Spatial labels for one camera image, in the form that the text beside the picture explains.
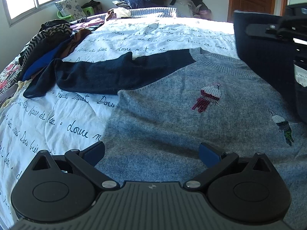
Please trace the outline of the grey navy knit sweater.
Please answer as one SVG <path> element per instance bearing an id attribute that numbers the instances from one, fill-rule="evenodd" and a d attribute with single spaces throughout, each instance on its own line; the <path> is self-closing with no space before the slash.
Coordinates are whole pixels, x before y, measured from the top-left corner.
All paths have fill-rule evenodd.
<path id="1" fill-rule="evenodd" d="M 292 59 L 286 45 L 243 37 L 254 18 L 238 13 L 240 60 L 200 47 L 103 62 L 53 60 L 24 92 L 28 99 L 63 91 L 117 95 L 106 123 L 106 148 L 96 169 L 116 181 L 186 182 L 208 169 L 206 143 L 249 157 L 265 153 L 287 184 L 286 222 L 306 228 L 306 121 L 296 109 Z"/>

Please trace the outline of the white script-print bed cover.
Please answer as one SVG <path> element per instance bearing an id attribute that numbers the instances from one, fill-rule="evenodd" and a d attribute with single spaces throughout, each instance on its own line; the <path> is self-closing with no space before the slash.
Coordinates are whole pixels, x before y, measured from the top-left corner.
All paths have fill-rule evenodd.
<path id="1" fill-rule="evenodd" d="M 232 23 L 192 18 L 120 19 L 91 33 L 63 62 L 103 62 L 131 52 L 133 58 L 171 50 L 202 48 L 240 59 Z M 10 200 L 27 165 L 42 150 L 60 155 L 102 141 L 117 95 L 63 91 L 53 86 L 46 95 L 28 99 L 25 83 L 1 108 L 1 226 L 17 216 Z"/>

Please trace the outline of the blue garment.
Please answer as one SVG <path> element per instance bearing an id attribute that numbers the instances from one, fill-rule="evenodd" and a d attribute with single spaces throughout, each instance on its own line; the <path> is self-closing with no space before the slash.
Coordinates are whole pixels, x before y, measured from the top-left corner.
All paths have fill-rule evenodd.
<path id="1" fill-rule="evenodd" d="M 32 75 L 48 66 L 53 59 L 59 58 L 61 52 L 67 47 L 72 37 L 61 42 L 56 47 L 47 47 L 47 45 L 39 46 L 39 49 L 34 51 L 32 57 L 29 57 L 27 63 L 19 74 L 18 80 L 29 80 Z"/>

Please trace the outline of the black white striped garment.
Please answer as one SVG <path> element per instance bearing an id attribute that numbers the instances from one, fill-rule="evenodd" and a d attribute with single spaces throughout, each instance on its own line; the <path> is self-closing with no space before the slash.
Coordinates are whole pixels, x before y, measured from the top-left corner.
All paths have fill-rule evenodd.
<path id="1" fill-rule="evenodd" d="M 70 28 L 70 23 L 68 22 L 42 29 L 39 31 L 39 33 L 34 35 L 28 43 L 25 44 L 18 60 L 19 65 L 24 66 L 26 64 L 30 54 L 34 51 L 35 47 L 39 45 L 39 43 L 50 41 L 53 36 L 70 36 L 71 34 L 72 29 Z"/>

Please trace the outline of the green plastic chair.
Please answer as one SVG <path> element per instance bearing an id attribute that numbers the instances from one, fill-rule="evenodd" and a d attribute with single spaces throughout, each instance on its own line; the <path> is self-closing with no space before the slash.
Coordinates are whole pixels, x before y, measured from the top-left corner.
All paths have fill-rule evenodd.
<path id="1" fill-rule="evenodd" d="M 87 17 L 95 15 L 93 7 L 86 7 L 83 9 L 83 12 Z M 75 20 L 72 15 L 63 16 L 60 11 L 57 11 L 57 17 L 68 22 Z"/>

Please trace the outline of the floral pillow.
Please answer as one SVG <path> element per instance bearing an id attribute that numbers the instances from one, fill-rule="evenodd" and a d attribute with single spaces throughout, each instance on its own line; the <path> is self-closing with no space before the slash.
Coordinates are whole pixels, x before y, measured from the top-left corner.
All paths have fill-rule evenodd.
<path id="1" fill-rule="evenodd" d="M 60 0 L 55 6 L 63 16 L 72 15 L 75 20 L 86 17 L 77 0 Z"/>

